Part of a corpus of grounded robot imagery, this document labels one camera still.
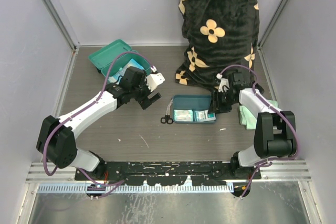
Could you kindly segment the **teal white sachet packet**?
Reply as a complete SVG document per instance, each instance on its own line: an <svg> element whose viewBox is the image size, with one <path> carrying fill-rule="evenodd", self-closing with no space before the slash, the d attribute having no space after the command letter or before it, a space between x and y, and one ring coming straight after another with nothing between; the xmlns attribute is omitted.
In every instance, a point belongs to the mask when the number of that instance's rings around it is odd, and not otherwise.
<svg viewBox="0 0 336 224"><path fill-rule="evenodd" d="M216 120L215 113L209 113L208 110L195 111L196 122L212 122Z"/></svg>

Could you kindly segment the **dark teal divided tray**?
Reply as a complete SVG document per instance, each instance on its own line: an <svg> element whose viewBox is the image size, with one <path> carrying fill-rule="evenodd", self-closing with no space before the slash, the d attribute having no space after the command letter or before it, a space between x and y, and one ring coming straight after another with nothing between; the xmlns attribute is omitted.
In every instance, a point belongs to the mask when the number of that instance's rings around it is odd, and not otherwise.
<svg viewBox="0 0 336 224"><path fill-rule="evenodd" d="M175 123L205 123L211 124L212 122L196 122L195 111L204 111L208 110L211 103L210 95L175 95L173 97L172 112L174 110L193 110L194 112L194 121L193 122L175 122Z"/></svg>

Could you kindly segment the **black handled scissors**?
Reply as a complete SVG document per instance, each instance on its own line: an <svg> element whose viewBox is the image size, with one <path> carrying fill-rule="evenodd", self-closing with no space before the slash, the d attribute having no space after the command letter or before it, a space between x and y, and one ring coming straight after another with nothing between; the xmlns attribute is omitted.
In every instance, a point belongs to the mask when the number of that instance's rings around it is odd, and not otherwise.
<svg viewBox="0 0 336 224"><path fill-rule="evenodd" d="M173 119L171 117L171 106L173 104L173 99L171 99L167 105L167 108L166 108L166 113L165 113L165 116L163 116L161 119L160 119L160 122L162 124L168 124L168 125L171 125L173 124Z"/></svg>

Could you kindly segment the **white gauze pad stack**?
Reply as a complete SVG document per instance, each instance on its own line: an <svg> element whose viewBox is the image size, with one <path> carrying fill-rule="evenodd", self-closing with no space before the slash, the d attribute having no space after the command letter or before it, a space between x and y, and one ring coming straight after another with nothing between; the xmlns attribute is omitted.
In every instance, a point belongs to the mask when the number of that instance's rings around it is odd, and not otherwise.
<svg viewBox="0 0 336 224"><path fill-rule="evenodd" d="M174 122L193 122L194 112L193 110L174 110L173 120Z"/></svg>

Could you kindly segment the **teal medicine kit box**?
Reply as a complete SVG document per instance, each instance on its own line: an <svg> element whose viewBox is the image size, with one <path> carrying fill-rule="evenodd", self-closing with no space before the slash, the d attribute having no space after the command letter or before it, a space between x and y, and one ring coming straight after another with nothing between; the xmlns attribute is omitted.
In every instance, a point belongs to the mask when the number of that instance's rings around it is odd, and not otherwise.
<svg viewBox="0 0 336 224"><path fill-rule="evenodd" d="M147 75L151 73L151 64L121 39L115 40L94 52L89 56L89 60L96 67L97 71L106 77L112 62L118 55L124 52L128 52L128 54L124 54L116 60L109 73L107 83L119 83L127 67L136 67L145 70Z"/></svg>

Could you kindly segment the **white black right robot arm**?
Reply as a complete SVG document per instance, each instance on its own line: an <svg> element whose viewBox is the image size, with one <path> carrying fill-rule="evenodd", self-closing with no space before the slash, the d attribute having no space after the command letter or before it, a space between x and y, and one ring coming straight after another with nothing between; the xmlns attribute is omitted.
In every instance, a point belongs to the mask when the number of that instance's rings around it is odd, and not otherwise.
<svg viewBox="0 0 336 224"><path fill-rule="evenodd" d="M274 107L262 95L256 82L248 82L243 73L235 70L226 77L217 74L219 87L212 91L210 113L228 113L239 104L256 119L253 144L236 152L230 159L233 177L241 179L255 165L269 164L273 160L292 158L297 154L295 115Z"/></svg>

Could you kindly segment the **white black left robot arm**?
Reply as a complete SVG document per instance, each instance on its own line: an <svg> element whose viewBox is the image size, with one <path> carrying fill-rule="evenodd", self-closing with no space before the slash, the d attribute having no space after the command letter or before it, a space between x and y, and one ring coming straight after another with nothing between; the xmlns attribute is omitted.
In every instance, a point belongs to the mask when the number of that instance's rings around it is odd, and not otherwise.
<svg viewBox="0 0 336 224"><path fill-rule="evenodd" d="M153 92L165 79L155 67L151 70L151 74L146 74L139 68L128 67L120 80L106 82L102 91L79 108L58 118L46 117L36 144L43 160L59 169L68 166L82 169L93 180L101 179L107 170L105 161L92 151L79 149L76 139L95 121L131 100L144 110L157 101L161 95Z"/></svg>

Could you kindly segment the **light green cloth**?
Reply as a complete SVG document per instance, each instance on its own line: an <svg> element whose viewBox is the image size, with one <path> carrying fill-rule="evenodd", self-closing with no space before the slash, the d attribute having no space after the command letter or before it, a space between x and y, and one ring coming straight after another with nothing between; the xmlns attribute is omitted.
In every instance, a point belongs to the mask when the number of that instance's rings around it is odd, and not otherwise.
<svg viewBox="0 0 336 224"><path fill-rule="evenodd" d="M257 99L258 103L265 106L260 99ZM275 100L267 100L269 104L271 104L275 108L279 108L278 102ZM240 125L244 126L246 130L255 130L257 118L249 111L249 109L244 106L240 105L238 107L238 116L239 116L239 123Z"/></svg>

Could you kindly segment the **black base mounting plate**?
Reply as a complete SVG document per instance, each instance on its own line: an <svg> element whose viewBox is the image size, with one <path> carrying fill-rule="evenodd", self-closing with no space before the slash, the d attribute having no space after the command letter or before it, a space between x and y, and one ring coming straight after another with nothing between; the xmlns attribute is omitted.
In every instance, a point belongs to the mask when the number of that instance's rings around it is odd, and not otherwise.
<svg viewBox="0 0 336 224"><path fill-rule="evenodd" d="M107 162L99 171L100 177L88 173L94 180L106 179L126 185L149 186L184 185L189 178L192 186L226 185L228 180L248 180L253 167L240 167L236 161L186 161L186 162Z"/></svg>

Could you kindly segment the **black floral plush blanket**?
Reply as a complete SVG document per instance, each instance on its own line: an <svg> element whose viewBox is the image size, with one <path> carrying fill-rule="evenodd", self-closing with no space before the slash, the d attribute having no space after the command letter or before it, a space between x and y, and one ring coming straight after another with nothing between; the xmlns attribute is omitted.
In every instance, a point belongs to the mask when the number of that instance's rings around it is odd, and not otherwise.
<svg viewBox="0 0 336 224"><path fill-rule="evenodd" d="M254 81L258 0L179 0L178 8L188 47L176 83L212 91L219 87L216 76L232 65L239 65L245 78Z"/></svg>

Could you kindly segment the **aluminium slotted rail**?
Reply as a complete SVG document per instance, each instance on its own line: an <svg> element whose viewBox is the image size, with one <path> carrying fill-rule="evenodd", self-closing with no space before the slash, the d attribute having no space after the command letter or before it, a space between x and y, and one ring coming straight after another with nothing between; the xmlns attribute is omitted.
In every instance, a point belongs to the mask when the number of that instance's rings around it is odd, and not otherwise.
<svg viewBox="0 0 336 224"><path fill-rule="evenodd" d="M88 193L104 194L112 190L112 187L101 187L89 180L76 181L76 169L73 167L57 171L50 177L44 173L42 163L32 163L29 169L26 183L37 186L38 193ZM178 193L232 193L233 183L224 182L221 185L192 185L190 176L181 181L181 185L162 186L159 183L151 186L147 180L140 182L139 185L124 184L116 188L113 192L118 194L144 193L144 194L178 194Z"/></svg>

